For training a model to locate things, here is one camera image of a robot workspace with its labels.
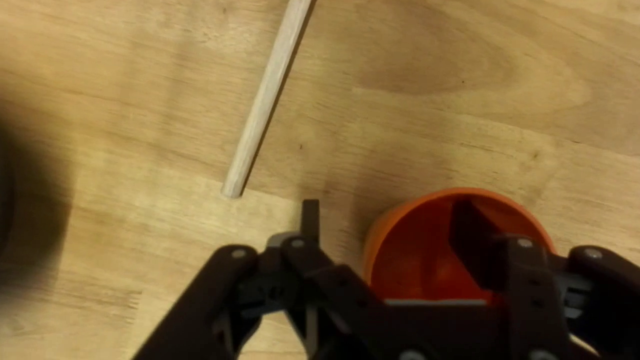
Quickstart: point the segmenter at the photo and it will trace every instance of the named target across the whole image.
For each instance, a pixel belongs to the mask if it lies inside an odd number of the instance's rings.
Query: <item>wooden table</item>
[[[130,358],[213,249],[321,200],[323,249],[447,186],[526,204],[560,255],[640,262],[640,7],[317,0],[242,200],[219,182],[283,0],[1,0],[15,227],[0,358]],[[302,358],[283,319],[245,357]]]

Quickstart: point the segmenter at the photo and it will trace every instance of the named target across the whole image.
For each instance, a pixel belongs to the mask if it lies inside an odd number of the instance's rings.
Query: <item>screw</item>
[[[520,249],[534,249],[534,242],[528,240],[528,239],[517,239],[517,247],[520,247]]]
[[[425,360],[425,357],[418,350],[403,350],[398,360]]]
[[[558,357],[538,348],[528,355],[528,360],[558,360]]]
[[[303,249],[303,240],[299,240],[299,239],[297,239],[297,240],[292,240],[292,247],[294,247],[294,249]]]
[[[232,252],[232,259],[244,259],[245,256],[245,250],[244,249],[236,249],[233,252]]]
[[[585,249],[583,255],[596,260],[601,259],[601,252],[597,249]]]

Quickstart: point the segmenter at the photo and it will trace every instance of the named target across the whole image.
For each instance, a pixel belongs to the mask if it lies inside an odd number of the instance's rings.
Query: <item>orange bowl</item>
[[[475,188],[452,188],[392,209],[370,229],[364,276],[382,298],[490,300],[449,247],[452,209],[472,200],[503,235],[526,237],[551,252],[540,222],[520,204]]]

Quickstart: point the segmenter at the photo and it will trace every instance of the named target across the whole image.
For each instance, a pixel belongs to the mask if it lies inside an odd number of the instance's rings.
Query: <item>wooden dowel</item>
[[[257,157],[259,142],[268,129],[268,120],[274,112],[280,89],[283,85],[285,70],[299,43],[309,7],[312,0],[290,0],[285,7],[275,45],[268,59],[252,110],[245,118],[236,154],[232,158],[232,167],[225,175],[222,195],[227,199],[242,196],[242,191],[253,167],[253,158]]]

